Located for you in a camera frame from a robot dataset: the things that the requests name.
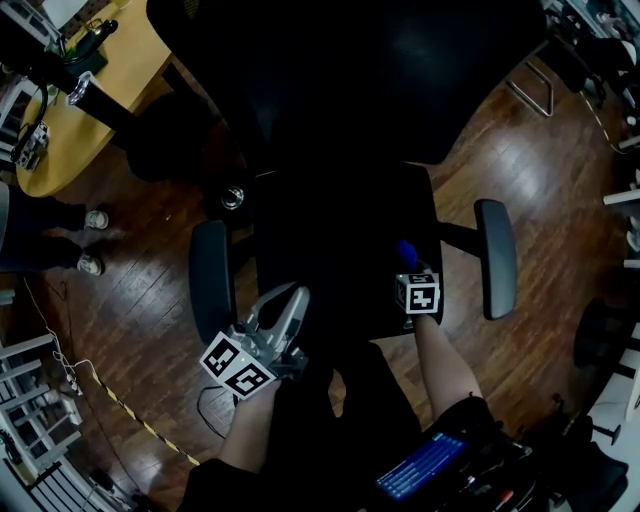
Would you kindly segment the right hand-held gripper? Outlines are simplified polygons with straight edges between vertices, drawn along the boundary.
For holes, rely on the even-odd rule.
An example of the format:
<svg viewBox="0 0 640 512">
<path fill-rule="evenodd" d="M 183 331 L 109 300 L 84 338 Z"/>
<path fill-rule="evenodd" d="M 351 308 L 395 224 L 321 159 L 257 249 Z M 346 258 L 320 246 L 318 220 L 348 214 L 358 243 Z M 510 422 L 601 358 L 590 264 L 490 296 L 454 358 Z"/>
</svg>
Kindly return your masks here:
<svg viewBox="0 0 640 512">
<path fill-rule="evenodd" d="M 397 274 L 395 301 L 408 317 L 436 317 L 441 305 L 440 275 L 422 262 L 417 270 Z"/>
</svg>

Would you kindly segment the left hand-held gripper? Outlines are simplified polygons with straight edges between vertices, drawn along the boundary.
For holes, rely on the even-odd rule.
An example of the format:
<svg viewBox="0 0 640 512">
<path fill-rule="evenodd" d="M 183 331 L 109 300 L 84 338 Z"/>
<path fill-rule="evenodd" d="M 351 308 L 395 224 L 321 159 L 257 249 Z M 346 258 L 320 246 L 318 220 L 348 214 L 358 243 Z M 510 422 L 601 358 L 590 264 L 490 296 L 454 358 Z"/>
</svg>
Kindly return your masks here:
<svg viewBox="0 0 640 512">
<path fill-rule="evenodd" d="M 309 301 L 309 289 L 295 282 L 273 288 L 251 308 L 257 325 L 239 323 L 218 333 L 200 364 L 219 386 L 240 400 L 275 381 L 299 379 L 308 358 L 295 338 Z"/>
</svg>

